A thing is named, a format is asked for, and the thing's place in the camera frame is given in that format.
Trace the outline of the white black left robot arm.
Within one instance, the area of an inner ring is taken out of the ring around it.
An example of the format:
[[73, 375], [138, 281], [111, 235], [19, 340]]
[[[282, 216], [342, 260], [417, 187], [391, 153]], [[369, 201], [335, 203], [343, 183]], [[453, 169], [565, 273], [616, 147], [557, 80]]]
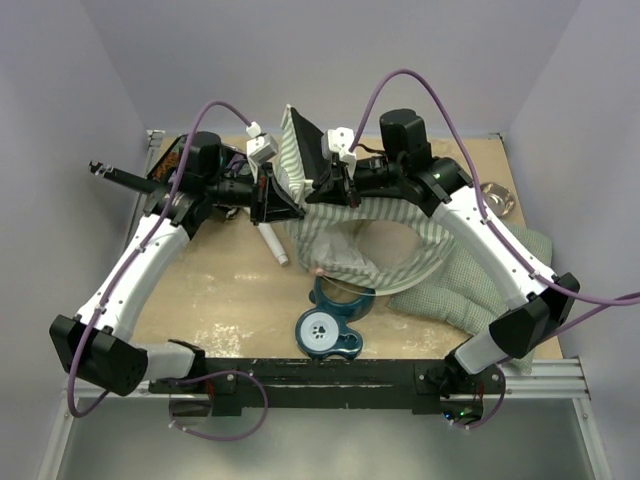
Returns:
[[201, 351], [178, 341], [136, 346], [139, 315], [167, 267], [217, 207], [250, 210], [255, 224], [300, 219], [303, 210], [285, 192], [271, 164], [276, 140], [260, 133], [245, 151], [198, 132], [176, 165], [163, 155], [141, 177], [92, 161], [90, 172], [146, 196], [131, 241], [97, 292], [72, 317], [57, 316], [49, 329], [73, 386], [81, 379], [108, 393], [127, 396], [143, 381], [172, 379], [185, 392], [207, 380]]

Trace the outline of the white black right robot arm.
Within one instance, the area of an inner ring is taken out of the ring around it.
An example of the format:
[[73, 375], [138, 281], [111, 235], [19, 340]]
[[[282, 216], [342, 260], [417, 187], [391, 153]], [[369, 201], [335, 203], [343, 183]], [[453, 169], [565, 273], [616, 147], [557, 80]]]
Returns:
[[379, 125], [384, 147], [379, 166], [356, 160], [357, 141], [350, 129], [301, 138], [305, 157], [327, 165], [306, 199], [349, 207], [376, 194], [406, 200], [446, 229], [482, 267], [507, 311], [447, 355], [446, 382], [466, 393], [480, 382], [483, 370], [506, 358], [523, 358], [557, 332], [580, 285], [572, 274], [547, 268], [489, 215], [463, 168], [433, 155], [424, 121], [415, 111], [389, 111]]

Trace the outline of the green striped pet tent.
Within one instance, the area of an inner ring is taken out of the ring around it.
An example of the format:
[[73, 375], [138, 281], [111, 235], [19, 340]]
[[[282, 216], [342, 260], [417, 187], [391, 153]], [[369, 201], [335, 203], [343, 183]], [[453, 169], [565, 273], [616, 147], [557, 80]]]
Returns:
[[356, 209], [308, 204], [311, 181], [303, 167], [303, 134], [322, 132], [290, 105], [281, 128], [275, 173], [305, 210], [302, 220], [284, 223], [302, 269], [320, 269], [327, 277], [391, 295], [417, 285], [444, 264], [455, 245], [453, 237], [404, 200], [365, 198]]

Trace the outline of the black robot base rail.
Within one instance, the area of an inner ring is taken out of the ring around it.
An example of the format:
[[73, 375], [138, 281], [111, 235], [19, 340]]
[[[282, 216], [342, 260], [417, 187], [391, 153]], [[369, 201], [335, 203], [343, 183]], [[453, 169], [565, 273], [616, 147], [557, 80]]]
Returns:
[[213, 395], [212, 413], [238, 415], [244, 408], [379, 409], [438, 414], [444, 394], [497, 395], [505, 380], [497, 367], [444, 382], [445, 362], [429, 359], [315, 361], [284, 358], [206, 358], [196, 363], [192, 384], [156, 380], [153, 394]]

